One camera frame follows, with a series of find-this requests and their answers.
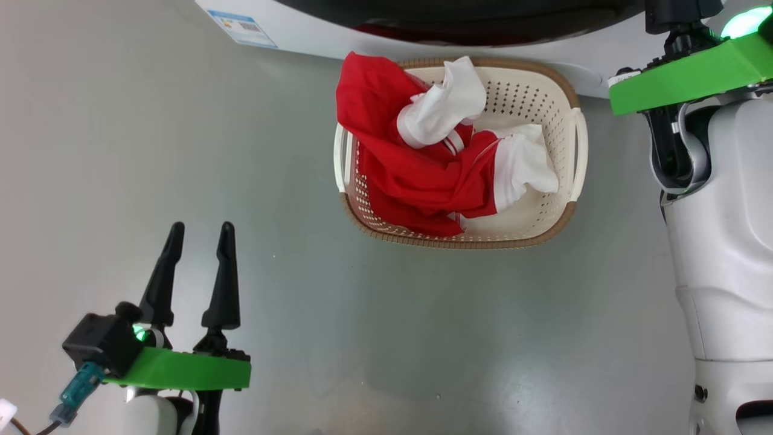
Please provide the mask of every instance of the barcode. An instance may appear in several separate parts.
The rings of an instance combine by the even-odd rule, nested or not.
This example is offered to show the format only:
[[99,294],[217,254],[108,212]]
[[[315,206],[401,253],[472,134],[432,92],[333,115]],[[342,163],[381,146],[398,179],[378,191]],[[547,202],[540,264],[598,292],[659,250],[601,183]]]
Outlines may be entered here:
[[239,22],[239,25],[242,26],[242,29],[244,30],[252,30],[253,32],[260,32],[260,29],[258,29],[256,25],[250,24],[249,22]]

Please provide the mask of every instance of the blue connector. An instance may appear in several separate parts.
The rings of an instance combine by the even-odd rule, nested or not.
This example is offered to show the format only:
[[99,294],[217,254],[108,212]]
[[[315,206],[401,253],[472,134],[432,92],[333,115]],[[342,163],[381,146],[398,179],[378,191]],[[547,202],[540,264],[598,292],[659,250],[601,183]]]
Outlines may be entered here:
[[78,409],[88,396],[102,383],[105,373],[102,367],[87,362],[80,367],[70,384],[62,391],[59,404],[49,416],[52,422],[61,423],[61,427],[68,427],[78,415]]

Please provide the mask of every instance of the basket rim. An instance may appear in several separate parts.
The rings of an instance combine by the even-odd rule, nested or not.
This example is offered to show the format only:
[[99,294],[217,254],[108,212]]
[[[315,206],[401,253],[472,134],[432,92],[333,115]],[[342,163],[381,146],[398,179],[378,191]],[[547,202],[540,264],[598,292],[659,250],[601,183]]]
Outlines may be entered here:
[[[423,58],[413,60],[402,60],[397,64],[404,70],[414,68],[433,68],[443,67],[443,62],[456,60],[455,57],[434,57]],[[569,105],[572,108],[580,107],[580,98],[577,97],[577,93],[574,92],[572,85],[564,78],[558,71],[553,68],[536,62],[529,62],[528,60],[514,60],[504,59],[498,57],[470,57],[472,64],[475,67],[489,67],[489,68],[506,68],[511,70],[524,70],[532,71],[534,73],[542,74],[550,78],[555,82],[569,101]],[[561,230],[563,230],[569,220],[574,215],[574,210],[577,206],[576,201],[567,202],[564,212],[558,218],[552,227],[548,228],[541,235],[537,235],[532,238],[524,238],[520,240],[498,240],[498,241],[454,241],[454,240],[434,240],[433,236],[426,236],[432,238],[415,238],[407,237],[404,235],[395,235],[388,232],[382,232],[375,230],[367,226],[362,222],[359,217],[354,213],[352,209],[352,203],[349,201],[349,195],[344,192],[340,194],[341,202],[344,206],[346,215],[352,221],[352,223],[362,232],[369,235],[372,238],[376,238],[383,241],[390,241],[393,243],[400,243],[402,245],[423,246],[426,248],[439,248],[439,249],[475,249],[475,250],[492,250],[492,249],[515,249],[515,248],[529,248],[543,244],[544,242],[555,237]]]

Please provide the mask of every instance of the plastic basket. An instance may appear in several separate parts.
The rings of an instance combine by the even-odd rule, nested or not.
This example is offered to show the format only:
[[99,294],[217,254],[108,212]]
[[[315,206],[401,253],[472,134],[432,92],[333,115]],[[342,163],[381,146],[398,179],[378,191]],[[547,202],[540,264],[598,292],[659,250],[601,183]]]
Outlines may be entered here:
[[[434,84],[443,81],[444,60],[409,60],[400,66],[427,84]],[[543,194],[529,188],[510,209],[469,219],[460,235],[416,233],[391,225],[373,213],[367,178],[357,170],[357,138],[338,125],[333,146],[335,181],[347,214],[368,235],[431,248],[527,248],[550,240],[571,219],[585,180],[588,146],[585,118],[571,85],[555,70],[539,63],[479,58],[472,62],[486,87],[485,110],[475,127],[541,124],[559,178],[558,192]]]

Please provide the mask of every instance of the screw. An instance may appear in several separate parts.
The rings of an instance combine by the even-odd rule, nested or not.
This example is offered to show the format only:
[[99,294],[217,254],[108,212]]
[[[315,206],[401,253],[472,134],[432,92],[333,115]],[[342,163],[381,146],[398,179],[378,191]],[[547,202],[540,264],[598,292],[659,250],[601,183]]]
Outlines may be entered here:
[[709,390],[700,385],[695,385],[695,400],[701,403],[706,402],[706,398],[709,396]]

